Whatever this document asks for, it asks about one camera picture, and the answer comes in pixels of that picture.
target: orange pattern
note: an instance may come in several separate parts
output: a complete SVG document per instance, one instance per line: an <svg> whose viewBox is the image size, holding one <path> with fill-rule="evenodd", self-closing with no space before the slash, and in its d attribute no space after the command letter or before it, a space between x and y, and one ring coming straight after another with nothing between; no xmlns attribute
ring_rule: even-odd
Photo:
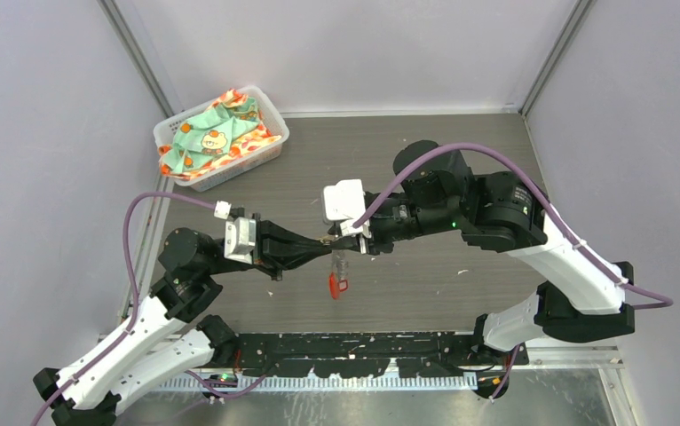
<svg viewBox="0 0 680 426"><path fill-rule="evenodd" d="M219 98L215 99L212 102L212 105L210 105L207 109L216 107L218 104L223 103L226 107L237 107L239 105L242 105L245 103L247 100L249 100L249 96L244 94L244 93L239 93L236 90L229 90L225 92L222 96ZM259 119L261 120L262 113L259 111ZM180 127L181 131L184 133L187 133L190 129L191 126L188 123L184 123ZM212 137L217 136L217 132L213 130L210 135ZM160 167L160 172L165 175L165 176L170 176L174 178L179 178L181 180L191 180L194 178L198 178L200 176L206 175L207 173L210 173L213 170L216 170L219 167L226 166L227 164L230 164L231 162L234 162L235 160L238 160L244 156L248 156L251 153L255 152L259 148L263 148L265 146L268 146L274 142L277 142L280 140L282 136L274 136L267 128L266 126L260 122L258 126L253 130L250 131L249 133L246 133L244 135L241 135L239 138L237 138L233 143L231 144L230 151L217 158L216 160L213 160L211 162L207 162L204 164L204 166L201 169L198 170L191 170L191 171L184 171L183 173L177 174L177 173L172 173L172 170L167 167L167 166L161 166ZM160 146L157 149L157 152L162 155L167 153L170 150L170 146ZM193 161L191 158L186 157L184 159L184 165L187 167L190 167L190 165L193 165Z"/></svg>

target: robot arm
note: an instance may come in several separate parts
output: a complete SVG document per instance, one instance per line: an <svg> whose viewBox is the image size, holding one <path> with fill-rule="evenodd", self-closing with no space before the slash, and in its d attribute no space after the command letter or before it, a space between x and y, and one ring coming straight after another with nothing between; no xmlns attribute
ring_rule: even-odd
<svg viewBox="0 0 680 426"><path fill-rule="evenodd" d="M398 154L399 174L422 154L435 149L432 141L416 142ZM333 241L317 241L261 220L245 217L222 201L215 216L226 220L225 238L179 228L164 242L159 261L164 276L139 305L138 322L127 322L68 367L46 368L34 382L47 400L121 333L129 335L80 380L52 403L59 425L105 424L138 397L188 368L210 361L224 364L236 350L235 333L219 317L208 316L176 342L149 354L163 338L189 324L222 291L212 275L256 269L281 280L295 269L334 249L378 255L391 253L397 241L458 231L464 242L504 253L532 266L547 281L524 302L503 312L480 316L474 327L472 351L504 355L524 341L549 335L581 343L632 333L634 310L623 290L602 274L558 230L540 203L511 172L473 175L457 152L424 163L402 182L404 193L393 193L365 223L354 226L378 194L364 193L359 180L324 188L324 219L332 224ZM632 280L627 263L609 264ZM265 363L261 374L271 366Z"/></svg>
<svg viewBox="0 0 680 426"><path fill-rule="evenodd" d="M411 144L395 158L395 174L438 146L427 140ZM468 245L520 259L547 279L521 304L479 317L476 334L487 347L509 351L543 335L592 342L634 331L623 289L576 250L515 174L473 175L453 151L424 163L401 186L404 193L391 194L360 228L352 223L378 194L364 193L359 180L325 188L330 232L357 238L355 249L378 255L391 253L397 241L459 231ZM632 280L629 264L601 260Z"/></svg>
<svg viewBox="0 0 680 426"><path fill-rule="evenodd" d="M165 274L139 303L138 320L130 332L126 331L127 319L68 367L45 368L35 376L35 386L46 400L121 333L128 333L52 404L56 424L113 424L130 404L171 377L189 368L231 359L236 335L220 317L212 315L176 342L149 353L162 339L195 321L220 294L223 287L212 275L256 269L281 280L283 271L331 251L320 241L260 220L258 214L247 218L243 209L230 209L229 205L225 210L229 212L220 215L226 219L223 239L215 240L188 228L170 233L158 257Z"/></svg>

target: green cloth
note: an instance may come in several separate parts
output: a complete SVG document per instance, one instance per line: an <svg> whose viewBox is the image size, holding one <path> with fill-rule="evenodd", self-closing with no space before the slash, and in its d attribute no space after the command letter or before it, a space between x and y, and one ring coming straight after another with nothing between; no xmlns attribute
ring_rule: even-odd
<svg viewBox="0 0 680 426"><path fill-rule="evenodd" d="M226 107L223 103L188 118L180 124L162 164L172 173L194 171L226 155L230 145L259 124L257 102L249 98L243 105Z"/></svg>

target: white plastic basket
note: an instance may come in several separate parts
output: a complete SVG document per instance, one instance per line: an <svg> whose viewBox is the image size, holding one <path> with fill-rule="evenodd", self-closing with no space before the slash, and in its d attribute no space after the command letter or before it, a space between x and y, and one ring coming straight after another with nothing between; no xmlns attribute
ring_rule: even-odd
<svg viewBox="0 0 680 426"><path fill-rule="evenodd" d="M285 125L285 120L282 119L280 113L277 112L277 108L274 107L273 103L264 92L262 92L256 86L246 86L238 90L240 93L245 93L252 98L257 100L259 105L259 111L262 112L262 122L265 127L273 135L280 135L282 138L277 142L274 142L268 146L262 146L249 153L248 155L243 155L238 160L231 162L225 166L219 167L205 175L193 178L191 180L183 180L179 178L173 178L176 184L181 186L191 186L195 191L206 191L213 186L220 185L228 179L234 178L244 171L251 170L260 164L270 161L276 158L282 152L282 144L288 140L288 135L290 131L288 126ZM167 120L159 122L154 126L154 142L157 146L170 145L172 144L173 137L178 131L178 126L180 123L185 121L189 117L202 113L208 106L214 102L214 99L209 102L204 102L199 106L195 106L191 109L173 115Z"/></svg>

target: gray table surface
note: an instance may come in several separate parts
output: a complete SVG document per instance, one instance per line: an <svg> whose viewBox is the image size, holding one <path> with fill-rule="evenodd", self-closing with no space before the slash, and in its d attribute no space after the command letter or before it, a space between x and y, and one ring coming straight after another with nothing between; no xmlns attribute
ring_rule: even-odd
<svg viewBox="0 0 680 426"><path fill-rule="evenodd" d="M203 193L176 193L224 200L258 211L291 231L319 237L320 191L361 178L381 191L393 178L392 160L419 139L440 144L476 142L508 155L543 186L526 127L516 114L299 118L287 120L290 137L280 157ZM481 154L467 153L474 173L502 170ZM163 235L185 226L222 236L211 212L172 202ZM330 298L329 258L284 273L282 282L260 272L218 275L225 286L207 313L236 332L344 332L471 330L478 315L522 301L542 277L505 255L467 247L457 232L396 244L390 255L349 254L350 289ZM162 275L157 266L154 279Z"/></svg>

